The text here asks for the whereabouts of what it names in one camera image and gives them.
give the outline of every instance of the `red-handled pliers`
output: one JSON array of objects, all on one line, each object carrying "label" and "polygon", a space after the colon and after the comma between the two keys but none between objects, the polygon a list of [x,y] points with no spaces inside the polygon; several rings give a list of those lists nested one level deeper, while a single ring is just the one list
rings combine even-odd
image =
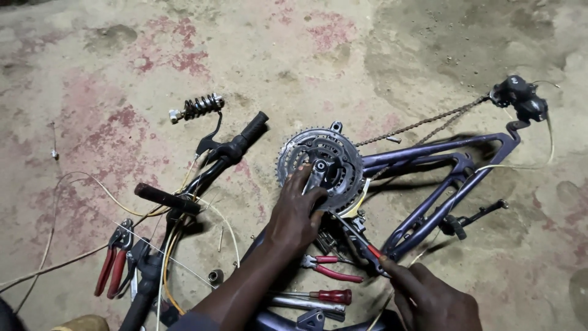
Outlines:
[{"label": "red-handled pliers", "polygon": [[95,296],[100,296],[104,291],[108,277],[112,271],[112,279],[106,297],[113,299],[118,293],[118,286],[121,283],[122,270],[125,268],[126,252],[133,246],[133,221],[131,219],[125,219],[120,226],[116,228],[114,234],[108,241],[108,251],[106,252],[106,259],[102,265],[102,271],[100,271],[100,277],[96,284],[96,290],[94,290]]},{"label": "red-handled pliers", "polygon": [[327,277],[331,277],[333,279],[342,280],[344,282],[354,282],[354,283],[361,283],[363,282],[363,277],[361,276],[352,276],[350,274],[342,274],[338,272],[334,272],[333,270],[327,269],[319,263],[337,263],[337,262],[346,262],[346,260],[340,259],[336,256],[310,256],[310,255],[303,255],[302,261],[300,261],[300,267],[303,268],[311,268],[315,271],[324,274]]}]

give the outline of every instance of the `screwdriver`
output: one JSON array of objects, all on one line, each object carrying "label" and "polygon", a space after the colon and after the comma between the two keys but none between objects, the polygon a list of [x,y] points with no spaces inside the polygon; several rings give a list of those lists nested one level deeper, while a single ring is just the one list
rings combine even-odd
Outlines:
[{"label": "screwdriver", "polygon": [[345,222],[337,213],[335,213],[334,211],[329,210],[329,212],[331,214],[333,214],[335,217],[337,217],[337,219],[339,221],[341,221],[341,223],[343,223],[343,225],[349,229],[349,231],[351,231],[366,247],[369,251],[372,252],[372,254],[376,257],[376,259],[379,259],[380,256],[382,256],[382,252],[377,249],[376,247],[374,247],[374,245],[368,243],[367,240],[365,240],[353,227],[351,227],[349,224],[347,224],[347,222]]},{"label": "screwdriver", "polygon": [[319,299],[320,301],[329,301],[329,302],[337,302],[343,303],[346,306],[351,304],[351,290],[320,290],[318,292],[279,292],[282,295],[286,296],[305,296],[311,297],[314,299]]}]

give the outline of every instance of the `chainring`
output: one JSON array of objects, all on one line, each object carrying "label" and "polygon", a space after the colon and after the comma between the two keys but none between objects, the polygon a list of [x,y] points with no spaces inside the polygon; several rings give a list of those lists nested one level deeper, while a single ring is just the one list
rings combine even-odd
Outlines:
[{"label": "chainring", "polygon": [[304,163],[325,160],[328,173],[327,199],[317,210],[339,212],[352,204],[363,189],[363,162],[355,145],[340,133],[341,123],[328,128],[310,128],[295,134],[282,148],[276,163],[280,186]]}]

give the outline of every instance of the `dirty floor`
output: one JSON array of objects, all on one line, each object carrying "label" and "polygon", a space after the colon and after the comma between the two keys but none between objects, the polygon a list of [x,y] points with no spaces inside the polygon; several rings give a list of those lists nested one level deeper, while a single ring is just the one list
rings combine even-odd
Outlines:
[{"label": "dirty floor", "polygon": [[[540,83],[539,90],[553,119],[553,162],[541,170],[493,170],[455,214],[499,198],[510,209],[469,227],[461,243],[440,236],[435,244],[443,248],[421,261],[477,298],[486,329],[588,328],[587,22],[586,0],[54,0],[3,7],[0,282],[38,268],[53,222],[46,266],[104,244],[112,221],[129,216],[78,173],[62,182],[54,218],[62,175],[92,174],[141,212],[150,204],[133,195],[136,183],[176,190],[216,122],[210,114],[172,125],[168,110],[186,98],[225,97],[219,141],[258,111],[270,117],[270,130],[207,194],[233,224],[242,255],[269,220],[279,192],[273,164],[295,132],[339,120],[351,140],[365,140],[471,102],[518,73],[561,87]],[[482,105],[439,137],[503,131],[514,116]],[[51,157],[51,121],[59,161]],[[382,141],[360,151],[407,147],[438,125],[401,134],[400,146]],[[505,163],[543,164],[546,123],[521,135],[523,144]],[[444,173],[397,179],[370,198],[373,242],[382,243]],[[227,231],[217,252],[221,218],[209,210],[199,220],[204,232],[182,240],[175,258],[201,276],[217,268],[230,274],[236,257]],[[157,222],[136,231],[157,242],[164,230]],[[42,275],[21,310],[28,327],[46,330],[94,313],[116,330],[130,302],[92,295],[104,256],[102,250]],[[184,309],[210,291],[176,264],[171,278]],[[2,297],[16,306],[29,284]],[[290,286],[349,285],[303,270]],[[349,287],[356,294],[347,321],[329,327],[373,316],[390,290],[385,279]],[[148,329],[154,323],[151,317]]]}]

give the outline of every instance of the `bicycle chain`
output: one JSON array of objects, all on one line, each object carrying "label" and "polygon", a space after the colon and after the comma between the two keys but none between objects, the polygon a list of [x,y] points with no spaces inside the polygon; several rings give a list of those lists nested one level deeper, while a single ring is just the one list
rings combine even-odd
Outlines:
[{"label": "bicycle chain", "polygon": [[[471,110],[474,106],[477,106],[479,104],[481,104],[482,102],[486,101],[488,99],[489,94],[485,93],[483,95],[481,95],[478,99],[474,100],[473,102],[470,102],[466,105],[463,105],[461,107],[455,108],[454,110],[450,110],[448,112],[444,112],[443,114],[439,114],[437,116],[431,117],[431,118],[427,118],[424,119],[422,121],[419,121],[418,123],[409,125],[407,127],[392,131],[389,134],[384,134],[384,135],[380,135],[376,138],[372,138],[366,141],[362,141],[361,143],[357,143],[355,144],[355,147],[360,147],[366,144],[370,144],[370,143],[374,143],[375,141],[379,141],[382,139],[385,139],[387,137],[393,136],[395,134],[399,134],[408,130],[412,130],[416,127],[420,127],[423,124],[426,123],[431,123],[434,122],[436,120],[439,120],[441,118],[447,117],[449,115],[453,115],[455,114],[455,116],[453,116],[452,118],[448,119],[447,122],[445,122],[443,125],[441,125],[440,127],[436,128],[435,130],[433,130],[431,133],[429,133],[425,138],[419,140],[418,143],[415,144],[415,146],[418,145],[422,145],[425,141],[431,139],[435,134],[437,134],[439,131],[445,130],[449,125],[451,125],[451,123],[453,123],[456,119],[458,119],[459,117],[461,117],[463,114],[465,114],[466,112],[468,112],[469,110]],[[383,169],[381,169],[380,171],[378,171],[374,176],[372,176],[372,181],[376,180],[378,177],[380,177],[383,173],[386,172],[386,170],[390,169],[390,166],[384,167]]]}]

